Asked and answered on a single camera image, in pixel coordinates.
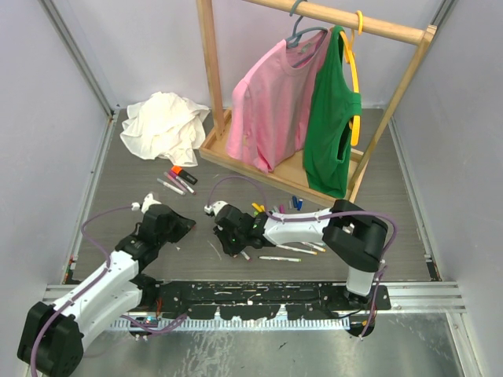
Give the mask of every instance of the wooden base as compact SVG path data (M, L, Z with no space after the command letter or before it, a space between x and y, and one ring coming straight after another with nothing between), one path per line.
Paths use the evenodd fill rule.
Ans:
M227 137L229 136L228 131L230 129L230 120L231 111L230 109L227 109L224 112L225 127L222 138L220 140L217 139L215 128L213 128L200 147L201 157L223 167L235 170L236 172L242 173L248 177L254 178L257 181L261 181L263 183L267 183L268 185L277 187L278 189L290 192L297 195L299 198L307 199L320 204L323 207L330 207L333 205L335 198L309 188L306 171L303 168L303 151L298 151L295 155L280 163L273 172L268 174L264 174L262 171L253 166L229 157L226 153L226 143ZM362 156L363 152L351 149L348 182L351 181L353 173L362 159ZM353 189L347 190L345 199L354 202L356 195L358 194L360 184L362 183L365 170L366 165L360 173L358 179L355 181Z

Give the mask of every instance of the white cloth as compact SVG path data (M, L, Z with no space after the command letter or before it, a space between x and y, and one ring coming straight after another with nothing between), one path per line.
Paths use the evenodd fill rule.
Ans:
M193 149L203 144L203 121L209 108L174 93L154 93L127 107L120 138L141 159L169 159L180 167L195 167Z

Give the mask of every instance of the white wall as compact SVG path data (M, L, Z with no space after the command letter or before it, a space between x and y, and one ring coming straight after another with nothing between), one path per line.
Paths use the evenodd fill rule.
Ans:
M0 375L28 309L58 283L106 125L37 1L0 4Z
M426 28L440 0L314 0L348 12ZM162 90L209 104L196 0L56 0L112 106L143 101ZM225 104L235 85L297 16L239 0L214 0ZM321 25L304 19L301 29ZM413 47L373 35L355 51L365 105L386 104Z
M503 3L458 2L396 112L442 274L503 375Z

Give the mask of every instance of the wooden frame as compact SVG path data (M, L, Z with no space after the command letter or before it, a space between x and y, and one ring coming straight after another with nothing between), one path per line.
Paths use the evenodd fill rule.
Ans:
M222 91L220 88L220 75L218 70L218 55L215 37L215 25L213 20L212 0L196 0L197 11L199 13L201 38L203 40L204 62L208 88L210 90L211 107L214 127L208 134L206 140L200 147L200 154L203 158L217 163L231 170L235 170L243 175L247 175L259 181L265 182L279 189L291 192L301 198L312 200L323 206L333 204L334 198L321 192L309 188L307 184L306 172L303 169L303 151L298 151L294 156L286 159L278 165L273 172L264 174L255 167L249 166L236 159L230 158L226 153L226 131L230 128L232 113L230 109L224 111L222 106ZM295 0L245 0L257 5L264 5L270 8L290 12ZM296 14L313 18L315 20L337 24L351 29L358 30L358 16L356 13L344 12L327 6L314 4L312 2L301 2L297 7ZM420 30L413 27L392 24L387 21L376 20L365 16L363 19L363 32L379 35L396 41L405 42L417 46L409 66L407 67L402 81L398 84L393 97L384 112L383 118L374 133L369 146L365 152L351 150L351 162L348 175L348 186L346 198L354 202L370 156L372 155L377 142L386 129L398 103L402 99L407 86L414 77L428 47L435 35L436 27L428 26L427 29Z

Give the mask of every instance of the green shirt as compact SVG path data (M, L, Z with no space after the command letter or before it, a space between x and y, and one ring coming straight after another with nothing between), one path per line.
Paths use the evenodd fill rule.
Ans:
M329 49L316 75L309 126L304 147L304 168L309 187L343 198L351 159L351 129L348 122L362 114L362 97L352 92L343 76L343 29L332 30Z

